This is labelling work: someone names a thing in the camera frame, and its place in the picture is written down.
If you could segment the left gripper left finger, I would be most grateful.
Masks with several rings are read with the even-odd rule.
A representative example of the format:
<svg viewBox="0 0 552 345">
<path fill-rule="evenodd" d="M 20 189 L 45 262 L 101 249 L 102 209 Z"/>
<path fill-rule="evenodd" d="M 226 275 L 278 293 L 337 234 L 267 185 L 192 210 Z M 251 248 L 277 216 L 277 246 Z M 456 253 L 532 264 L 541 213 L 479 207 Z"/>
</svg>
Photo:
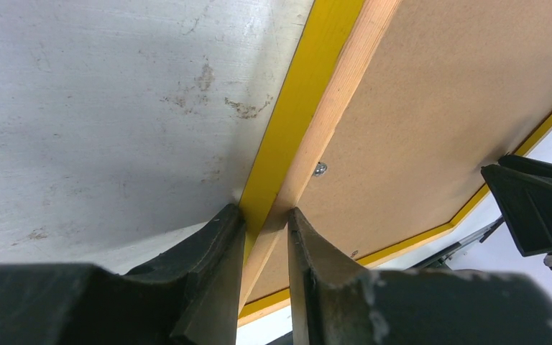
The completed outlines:
<svg viewBox="0 0 552 345">
<path fill-rule="evenodd" d="M 234 344 L 245 225 L 229 204 L 123 275 L 0 264 L 0 344 Z"/>
</svg>

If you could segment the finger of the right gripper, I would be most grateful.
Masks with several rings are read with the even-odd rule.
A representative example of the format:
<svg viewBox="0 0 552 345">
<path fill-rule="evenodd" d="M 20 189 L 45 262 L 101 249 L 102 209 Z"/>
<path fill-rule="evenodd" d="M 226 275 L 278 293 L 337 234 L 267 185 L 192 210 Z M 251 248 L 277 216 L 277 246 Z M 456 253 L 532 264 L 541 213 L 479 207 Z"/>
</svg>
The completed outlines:
<svg viewBox="0 0 552 345">
<path fill-rule="evenodd" d="M 552 163 L 505 155 L 481 169 L 519 253 L 552 270 Z"/>
</svg>

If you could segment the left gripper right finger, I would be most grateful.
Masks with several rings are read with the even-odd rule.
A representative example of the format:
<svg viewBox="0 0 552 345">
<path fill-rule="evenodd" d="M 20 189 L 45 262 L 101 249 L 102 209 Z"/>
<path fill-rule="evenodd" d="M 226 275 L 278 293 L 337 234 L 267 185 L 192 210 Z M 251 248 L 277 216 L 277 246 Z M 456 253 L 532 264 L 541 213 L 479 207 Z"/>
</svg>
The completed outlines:
<svg viewBox="0 0 552 345">
<path fill-rule="evenodd" d="M 287 230 L 295 344 L 552 344 L 552 300 L 525 275 L 370 270 L 298 208 Z"/>
</svg>

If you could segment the brown cardboard backing board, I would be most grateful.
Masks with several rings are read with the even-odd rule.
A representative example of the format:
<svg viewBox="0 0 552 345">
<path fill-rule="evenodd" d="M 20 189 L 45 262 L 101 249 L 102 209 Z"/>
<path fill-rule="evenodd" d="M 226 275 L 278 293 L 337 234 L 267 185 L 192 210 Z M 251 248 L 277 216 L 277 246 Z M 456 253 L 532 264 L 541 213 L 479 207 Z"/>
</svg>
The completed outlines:
<svg viewBox="0 0 552 345">
<path fill-rule="evenodd" d="M 447 229 L 552 113 L 552 1 L 366 1 L 302 148 L 297 207 L 354 259 Z"/>
</svg>

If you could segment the yellow picture frame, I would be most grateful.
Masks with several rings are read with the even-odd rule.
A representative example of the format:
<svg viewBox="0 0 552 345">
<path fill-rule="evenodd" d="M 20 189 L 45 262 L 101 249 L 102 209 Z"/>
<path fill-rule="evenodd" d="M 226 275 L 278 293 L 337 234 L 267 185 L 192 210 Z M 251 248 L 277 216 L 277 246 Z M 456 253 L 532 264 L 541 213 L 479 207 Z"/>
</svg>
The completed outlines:
<svg viewBox="0 0 552 345">
<path fill-rule="evenodd" d="M 298 194 L 304 189 L 302 180 L 327 171 L 323 162 L 305 162 L 302 148 L 364 2 L 315 1 L 310 10 L 241 197 L 248 234 L 239 325 L 290 304 L 284 235 L 287 213 L 297 206 Z M 510 152 L 552 161 L 552 113 Z M 447 229 L 422 233 L 381 250 L 374 261 L 356 260 L 367 267 L 379 265 L 450 234 L 474 209 L 489 206 L 488 194 L 483 182 Z"/>
</svg>

